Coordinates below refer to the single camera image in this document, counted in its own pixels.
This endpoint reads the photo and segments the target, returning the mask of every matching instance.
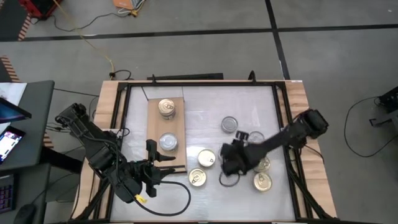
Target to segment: gray floor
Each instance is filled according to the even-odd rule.
[[[79,25],[97,15],[116,12],[108,0],[71,0],[62,4]],[[279,27],[398,23],[396,1],[272,0],[272,5]],[[55,15],[60,27],[70,29],[59,12]],[[242,5],[227,0],[148,0],[138,18],[101,18],[83,33],[253,27],[270,27],[264,1],[247,0]],[[28,37],[51,35],[74,34],[55,30],[52,20],[32,25],[27,33]],[[372,158],[360,158],[345,146],[343,126],[353,103],[398,85],[398,29],[291,32],[280,34],[280,38],[291,78],[304,81],[310,106],[318,108],[330,123],[319,142],[338,216],[344,220],[396,223],[398,141]],[[92,43],[107,52],[116,69],[131,70],[135,79],[152,74],[211,72],[223,72],[227,79],[244,79],[250,70],[258,78],[282,79],[272,34],[101,39]],[[0,43],[0,54],[9,56],[23,82],[51,79],[58,88],[92,94],[99,93],[110,71],[109,63],[80,40]],[[56,91],[49,121],[71,103],[88,106],[91,99]],[[379,113],[371,100],[352,111],[348,141],[362,154],[372,153],[396,134],[388,125],[370,127],[368,119]],[[67,134],[50,135],[58,151],[78,146]],[[81,152],[74,156],[81,157]],[[62,172],[54,170],[52,179]],[[77,182],[78,177],[73,178],[70,184]],[[49,200],[71,186],[55,186]],[[73,199],[73,191],[62,199]],[[46,222],[68,217],[71,203],[51,203]]]

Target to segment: red equipment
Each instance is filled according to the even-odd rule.
[[[46,19],[57,8],[53,0],[18,0],[33,18]]]

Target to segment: white tabletop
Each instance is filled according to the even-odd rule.
[[[230,143],[233,134],[221,130],[226,116],[238,120],[238,130],[250,133],[260,131],[266,138],[279,131],[272,88],[269,86],[185,86],[185,87],[133,87],[126,127],[130,135],[123,141],[122,153],[130,160],[146,158],[147,100],[153,98],[184,97],[185,138],[188,172],[200,167],[197,155],[202,149],[218,153],[224,142]],[[242,176],[239,183],[230,188],[220,185],[220,161],[209,168],[206,183],[194,187],[188,174],[172,174],[164,180],[185,184],[191,191],[192,201],[188,209],[175,217],[160,217],[139,208],[134,202],[127,204],[114,197],[111,221],[288,221],[294,220],[292,196],[286,173],[282,148],[268,155],[272,188],[259,192],[252,184],[254,172]],[[145,187],[141,195],[148,199],[147,208],[160,213],[180,211],[188,200],[186,191],[177,185],[155,186],[157,197],[149,198]]]

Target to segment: can lid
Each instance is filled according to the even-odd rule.
[[[214,152],[212,150],[204,149],[199,152],[198,161],[200,165],[204,167],[209,167],[215,163],[216,156],[214,155]]]
[[[238,121],[231,116],[227,116],[221,122],[221,128],[226,133],[233,133],[238,128]]]
[[[159,139],[159,144],[165,151],[174,150],[177,146],[177,137],[173,133],[164,133]]]
[[[251,132],[251,133],[249,134],[249,137],[248,137],[248,142],[254,143],[254,144],[260,144],[260,143],[262,143],[262,142],[265,141],[265,140],[266,140],[266,138],[265,138],[264,135],[263,135],[261,132],[259,132],[259,131],[253,131],[253,132]]]
[[[158,104],[161,115],[168,116],[174,112],[174,102],[170,99],[163,99]]]
[[[189,182],[192,185],[199,187],[199,186],[202,186],[206,182],[206,173],[205,173],[205,171],[203,171],[199,168],[196,168],[189,172],[188,178],[189,178]]]
[[[264,172],[269,170],[271,166],[271,162],[268,159],[268,157],[262,158],[259,162],[259,164],[254,168],[254,171],[256,172]]]
[[[268,174],[260,172],[254,176],[254,186],[259,191],[265,192],[272,187],[272,180]]]

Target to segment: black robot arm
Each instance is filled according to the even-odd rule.
[[[249,134],[238,131],[236,139],[231,144],[223,144],[221,156],[222,170],[228,176],[231,174],[246,174],[255,168],[268,152],[279,146],[290,146],[295,149],[306,145],[306,137],[316,139],[325,133],[329,124],[317,110],[306,110],[297,119],[286,126],[281,132],[260,144],[247,143]]]
[[[86,158],[90,167],[101,180],[109,182],[115,194],[124,202],[137,200],[141,193],[142,183],[146,184],[146,192],[156,197],[154,185],[174,169],[160,169],[154,161],[169,161],[175,157],[163,156],[157,152],[157,143],[151,139],[146,141],[148,159],[128,162],[120,152],[121,140],[116,134],[102,131],[89,119],[86,108],[82,104],[73,104],[62,111],[56,122],[68,127],[86,149]]]

